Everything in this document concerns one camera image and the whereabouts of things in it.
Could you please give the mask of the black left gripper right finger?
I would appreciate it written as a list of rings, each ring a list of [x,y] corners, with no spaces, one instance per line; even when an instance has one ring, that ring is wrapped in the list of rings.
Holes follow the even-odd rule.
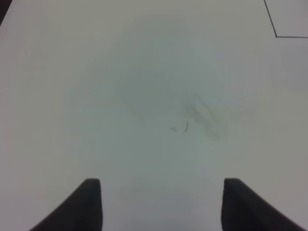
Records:
[[[224,231],[303,231],[240,179],[224,180],[221,225]]]

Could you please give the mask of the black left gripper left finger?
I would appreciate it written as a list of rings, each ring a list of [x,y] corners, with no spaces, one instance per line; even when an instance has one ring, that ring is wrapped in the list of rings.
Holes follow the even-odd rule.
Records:
[[[102,192],[99,179],[86,179],[33,231],[101,231]]]

